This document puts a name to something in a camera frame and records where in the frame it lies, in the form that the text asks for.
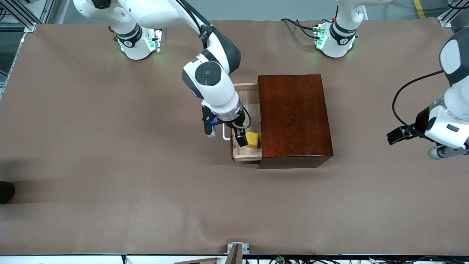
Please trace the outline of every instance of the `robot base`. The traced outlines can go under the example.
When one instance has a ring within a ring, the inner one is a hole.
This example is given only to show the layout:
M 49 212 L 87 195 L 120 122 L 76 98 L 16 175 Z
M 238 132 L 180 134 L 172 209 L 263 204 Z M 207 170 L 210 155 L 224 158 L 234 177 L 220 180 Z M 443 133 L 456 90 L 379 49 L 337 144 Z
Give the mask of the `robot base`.
M 121 46 L 121 51 L 132 60 L 142 60 L 148 57 L 152 52 L 159 52 L 160 41 L 161 41 L 161 30 L 154 30 L 142 27 L 142 37 L 135 43 L 133 47 L 132 43 L 121 43 L 117 41 Z
M 330 32 L 329 30 L 331 26 L 332 23 L 330 22 L 325 22 L 324 24 L 320 24 L 318 26 L 319 31 L 315 35 L 320 39 L 315 41 L 316 48 L 322 51 L 322 53 L 328 57 L 340 58 L 343 57 L 347 51 L 352 48 L 355 37 L 353 37 L 346 45 L 339 45 L 337 41 L 333 39 L 330 34 L 328 34 L 328 32 Z

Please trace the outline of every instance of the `black cable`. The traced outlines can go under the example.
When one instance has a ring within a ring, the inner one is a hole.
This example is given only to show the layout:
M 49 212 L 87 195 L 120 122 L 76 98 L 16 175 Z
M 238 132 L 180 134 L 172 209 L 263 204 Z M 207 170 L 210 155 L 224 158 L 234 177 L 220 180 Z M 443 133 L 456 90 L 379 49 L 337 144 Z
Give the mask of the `black cable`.
M 5 18 L 5 16 L 7 15 L 7 10 L 4 9 L 3 7 L 0 7 L 0 21 Z
M 437 75 L 437 74 L 440 74 L 442 73 L 443 70 L 439 70 L 439 71 L 436 71 L 436 72 L 433 72 L 433 73 L 430 73 L 430 74 L 427 74 L 427 75 L 424 75 L 422 77 L 419 77 L 417 79 L 413 79 L 411 80 L 410 82 L 404 84 L 403 87 L 401 87 L 396 95 L 394 96 L 394 99 L 393 99 L 393 104 L 392 104 L 392 109 L 393 109 L 393 114 L 394 116 L 397 118 L 397 120 L 399 120 L 399 122 L 401 122 L 404 126 L 406 126 L 407 129 L 409 129 L 410 131 L 414 132 L 415 134 L 417 134 L 418 136 L 422 137 L 422 138 L 425 138 L 425 139 L 428 139 L 430 141 L 432 141 L 431 139 L 429 139 L 427 136 L 423 135 L 422 133 L 420 133 L 419 131 L 415 130 L 413 127 L 410 127 L 406 122 L 404 122 L 404 120 L 402 120 L 396 113 L 396 108 L 395 108 L 395 105 L 396 105 L 396 100 L 397 100 L 397 97 L 399 96 L 399 94 L 402 92 L 402 90 L 404 90 L 407 86 L 411 85 L 412 83 L 414 82 L 417 82 L 417 81 L 420 81 L 422 79 L 425 79 L 425 78 L 428 78 L 428 77 L 431 77 L 431 76 L 434 76 L 434 75 Z
M 446 3 L 448 4 L 449 8 L 451 8 L 451 9 L 462 10 L 462 9 L 468 9 L 469 8 L 469 6 L 455 7 L 455 6 L 451 5 L 451 1 L 449 1 L 449 0 L 446 1 Z
M 334 264 L 340 264 L 339 262 L 337 262 L 337 261 L 335 261 L 335 260 L 332 260 L 332 259 L 330 259 L 330 258 L 328 258 L 328 257 L 326 257 L 326 256 L 315 256 L 315 257 L 317 258 L 317 261 L 322 262 L 322 263 L 324 263 L 322 260 L 325 260 L 325 261 L 332 262 L 332 263 L 334 263 Z
M 287 263 L 287 264 L 293 264 L 293 262 L 291 262 L 291 260 L 288 259 L 287 257 L 283 257 L 283 259 L 285 259 L 285 263 Z
M 442 72 L 443 72 L 443 71 L 440 70 L 440 72 L 437 71 L 437 72 L 434 72 L 434 73 L 431 73 L 431 74 L 436 75 L 436 74 L 439 74 L 439 73 L 442 73 Z M 437 257 L 437 256 L 424 256 L 424 257 L 421 257 L 421 258 L 419 258 L 419 259 L 417 259 L 417 260 L 409 261 L 409 262 L 406 262 L 406 263 L 408 263 L 408 264 L 414 264 L 414 263 L 417 262 L 417 261 L 422 261 L 422 260 L 427 259 L 427 258 L 429 258 L 429 259 L 431 259 L 431 260 L 442 261 L 442 262 L 445 262 L 446 264 L 453 264 L 453 262 L 448 261 L 448 260 L 445 260 L 445 259 L 443 259 L 443 258 L 441 258 L 441 257 Z
M 199 34 L 202 34 L 203 30 L 200 27 L 199 22 L 195 18 L 194 13 L 192 11 L 190 11 L 189 8 L 183 2 L 181 2 L 180 0 L 176 0 L 176 2 L 182 7 L 182 9 L 184 9 L 184 11 L 186 11 L 186 13 L 190 16 L 190 18 L 192 18 L 192 21 L 194 21 L 197 28 L 199 29 Z M 204 48 L 207 48 L 207 43 L 206 42 L 202 42 L 202 44 L 204 45 Z
M 293 21 L 293 20 L 291 20 L 291 19 L 289 19 L 289 18 L 283 18 L 283 19 L 280 19 L 280 21 L 288 21 L 288 22 L 292 23 L 293 25 L 295 25 L 295 26 L 297 26 L 297 27 L 301 27 L 301 28 L 308 29 L 308 30 L 313 30 L 313 28 L 299 25 L 299 24 L 297 24 L 295 21 Z
M 303 31 L 303 33 L 304 33 L 306 36 L 308 36 L 308 37 L 310 37 L 310 38 L 312 38 L 312 39 L 319 39 L 319 37 L 311 36 L 310 34 L 306 33 L 306 31 L 304 31 L 304 29 L 303 29 L 303 27 L 301 26 L 301 24 L 300 24 L 300 22 L 298 21 L 298 19 L 296 20 L 296 22 L 298 23 L 298 25 L 300 25 L 301 31 Z
M 244 112 L 246 113 L 246 115 L 248 116 L 248 119 L 249 119 L 249 124 L 247 126 L 238 126 L 236 125 L 235 123 L 233 123 L 232 125 L 237 128 L 237 129 L 248 129 L 251 127 L 252 125 L 252 120 L 251 120 L 251 115 L 249 114 L 249 112 L 246 110 L 246 108 L 244 106 L 242 106 L 242 108 L 244 109 Z
M 381 262 L 383 264 L 397 264 L 398 263 L 397 261 L 387 260 L 387 259 L 380 258 L 380 257 L 375 258 L 375 260 L 383 261 L 383 262 Z
M 324 262 L 324 261 L 322 261 L 322 260 L 320 260 L 320 259 L 313 259 L 313 262 L 309 261 L 310 264 L 313 264 L 313 263 L 315 263 L 315 262 L 321 262 L 322 264 L 329 264 L 329 263 Z

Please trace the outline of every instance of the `wooden box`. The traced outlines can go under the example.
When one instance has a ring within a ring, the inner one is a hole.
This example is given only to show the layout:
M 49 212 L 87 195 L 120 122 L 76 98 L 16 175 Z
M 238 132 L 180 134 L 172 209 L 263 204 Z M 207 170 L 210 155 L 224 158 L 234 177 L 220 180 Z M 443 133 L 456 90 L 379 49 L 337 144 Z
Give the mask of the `wooden box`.
M 258 85 L 235 88 L 252 118 L 247 131 L 259 133 L 261 147 L 231 140 L 234 161 L 259 162 L 265 169 L 316 168 L 333 156 L 320 75 L 263 75 Z

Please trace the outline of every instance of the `light wooden panel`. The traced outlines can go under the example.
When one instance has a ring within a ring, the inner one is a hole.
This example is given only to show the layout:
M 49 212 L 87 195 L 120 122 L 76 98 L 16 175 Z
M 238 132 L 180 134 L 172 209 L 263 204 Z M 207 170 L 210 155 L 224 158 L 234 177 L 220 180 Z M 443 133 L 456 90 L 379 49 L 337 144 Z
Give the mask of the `light wooden panel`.
M 261 147 L 257 149 L 240 147 L 236 140 L 231 140 L 233 160 L 259 161 L 262 159 L 262 134 L 257 83 L 235 84 L 234 88 L 238 92 L 243 106 L 251 115 L 252 124 L 250 128 L 246 129 L 246 131 L 259 133 Z M 244 121 L 244 125 L 247 125 L 248 123 L 249 120 L 246 119 L 246 121 Z M 231 139 L 234 139 L 233 131 L 231 131 Z

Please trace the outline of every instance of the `wood grain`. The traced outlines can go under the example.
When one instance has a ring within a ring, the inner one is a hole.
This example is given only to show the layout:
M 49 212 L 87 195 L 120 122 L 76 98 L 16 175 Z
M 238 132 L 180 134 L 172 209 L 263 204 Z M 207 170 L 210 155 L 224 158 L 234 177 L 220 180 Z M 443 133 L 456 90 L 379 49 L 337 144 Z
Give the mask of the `wood grain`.
M 231 158 L 233 161 L 260 161 L 262 158 L 262 133 L 257 83 L 235 84 L 234 88 L 238 92 L 243 106 L 251 115 L 252 124 L 250 128 L 246 129 L 246 131 L 259 133 L 261 147 L 256 149 L 240 147 L 238 143 L 233 140 L 233 131 L 231 130 Z M 248 123 L 249 121 L 246 119 L 246 121 L 244 121 L 244 125 L 247 125 Z
M 263 75 L 258 83 L 263 161 L 333 155 L 320 75 Z

